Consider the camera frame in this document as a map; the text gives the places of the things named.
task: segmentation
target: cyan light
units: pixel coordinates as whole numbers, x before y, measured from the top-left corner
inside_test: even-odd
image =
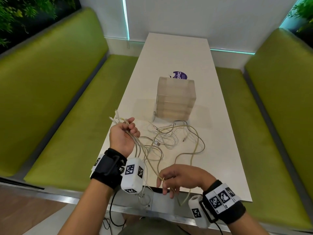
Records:
[[[255,55],[255,53],[231,51],[231,50],[224,50],[224,49],[214,49],[214,48],[211,48],[211,50],[212,51],[229,52],[229,53],[237,53],[237,54],[245,54],[245,55]]]
[[[126,37],[127,37],[127,40],[129,40],[129,30],[128,30],[128,21],[127,21],[126,0],[122,0],[122,1],[123,1],[123,9],[124,9]]]

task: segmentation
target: right hand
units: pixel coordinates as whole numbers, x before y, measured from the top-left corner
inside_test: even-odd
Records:
[[[180,187],[192,189],[200,187],[206,191],[216,178],[207,171],[194,166],[174,164],[160,171],[159,176],[165,181],[162,184],[163,194],[167,194],[167,189],[172,188],[176,193]],[[162,180],[158,177],[156,186],[160,187]],[[174,198],[174,191],[170,190],[170,198]]]

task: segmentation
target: green foliage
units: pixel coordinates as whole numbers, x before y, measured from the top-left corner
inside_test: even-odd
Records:
[[[303,0],[301,3],[294,5],[288,17],[303,18],[308,21],[305,25],[300,27],[297,32],[313,28],[313,0]]]
[[[0,34],[2,31],[12,33],[13,23],[20,22],[23,17],[35,18],[39,11],[43,11],[56,18],[56,5],[58,0],[0,0]],[[75,9],[74,0],[63,0]],[[10,43],[0,35],[0,45],[6,47]]]

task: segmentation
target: stacked plastic containers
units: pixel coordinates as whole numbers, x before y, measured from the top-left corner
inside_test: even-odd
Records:
[[[156,117],[187,121],[196,101],[194,80],[160,77],[156,97]]]

